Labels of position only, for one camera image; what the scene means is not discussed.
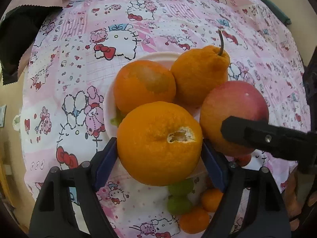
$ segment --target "damaged orange peel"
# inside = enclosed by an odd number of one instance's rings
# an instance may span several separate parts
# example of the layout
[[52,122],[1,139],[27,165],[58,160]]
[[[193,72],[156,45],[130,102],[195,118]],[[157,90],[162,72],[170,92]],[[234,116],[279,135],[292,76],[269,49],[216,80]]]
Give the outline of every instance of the damaged orange peel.
[[166,186],[186,179],[196,168],[202,147],[199,123],[168,102],[141,105],[118,127],[118,156],[137,181]]

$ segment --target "metal screw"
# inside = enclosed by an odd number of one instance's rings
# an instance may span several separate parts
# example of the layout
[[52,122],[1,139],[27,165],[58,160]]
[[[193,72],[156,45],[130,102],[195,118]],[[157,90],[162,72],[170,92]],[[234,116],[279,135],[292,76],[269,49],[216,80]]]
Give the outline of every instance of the metal screw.
[[90,162],[89,161],[84,161],[83,163],[81,163],[81,166],[86,168],[86,167],[90,166]]
[[261,171],[265,174],[270,172],[270,170],[267,167],[261,167]]
[[271,135],[266,135],[266,136],[265,136],[265,142],[266,142],[266,143],[270,143],[271,140],[272,140],[272,136],[271,136]]
[[236,162],[230,162],[230,163],[229,163],[229,166],[230,166],[231,168],[236,168],[238,165],[237,165]]
[[58,167],[58,166],[53,166],[53,167],[50,169],[50,172],[51,172],[51,173],[56,173],[58,170],[59,170],[59,167]]

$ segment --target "hello kitty tablecloth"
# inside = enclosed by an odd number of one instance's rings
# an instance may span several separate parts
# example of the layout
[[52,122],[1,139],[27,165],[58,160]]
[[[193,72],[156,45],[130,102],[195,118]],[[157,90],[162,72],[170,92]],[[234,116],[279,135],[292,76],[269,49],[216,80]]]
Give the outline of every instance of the hello kitty tablecloth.
[[[51,167],[74,168],[107,144],[103,100],[121,67],[147,53],[219,46],[218,29],[231,58],[228,78],[262,93],[271,124],[308,131],[300,55],[289,30],[261,1],[71,0],[43,23],[25,74],[21,138],[34,198]],[[295,163],[260,151],[254,158],[282,191]],[[193,179],[189,198],[197,204],[205,174]],[[241,226],[247,193],[232,231]],[[82,222],[73,188],[71,195]],[[179,218],[167,212],[166,187],[138,183],[119,161],[97,195],[120,238],[201,236],[182,232]]]

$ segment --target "green grape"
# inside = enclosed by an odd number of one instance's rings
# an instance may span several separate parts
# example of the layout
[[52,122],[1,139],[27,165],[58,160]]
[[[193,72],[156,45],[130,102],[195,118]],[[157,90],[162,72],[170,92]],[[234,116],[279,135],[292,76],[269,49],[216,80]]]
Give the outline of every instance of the green grape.
[[172,215],[182,215],[188,213],[193,208],[193,204],[187,197],[170,197],[167,202],[167,210]]
[[168,186],[168,191],[174,196],[186,196],[193,190],[194,182],[191,178]]

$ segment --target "pink fabric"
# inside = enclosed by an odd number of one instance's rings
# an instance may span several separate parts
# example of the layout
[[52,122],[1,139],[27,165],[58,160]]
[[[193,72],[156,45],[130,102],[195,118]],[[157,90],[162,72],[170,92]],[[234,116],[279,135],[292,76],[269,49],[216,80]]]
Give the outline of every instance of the pink fabric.
[[[43,23],[25,75],[21,139],[33,196],[50,167],[74,167],[104,148],[104,94],[122,66],[151,52],[219,46],[218,29],[231,58],[229,80],[261,92],[271,124],[308,131],[300,55],[261,1],[71,0]],[[280,191],[295,166],[261,151],[252,160],[271,170]],[[198,204],[205,174],[193,180],[189,198]],[[201,236],[182,232],[179,218],[167,212],[166,187],[140,184],[119,160],[97,195],[120,238]],[[232,231],[241,227],[247,196],[246,190]]]

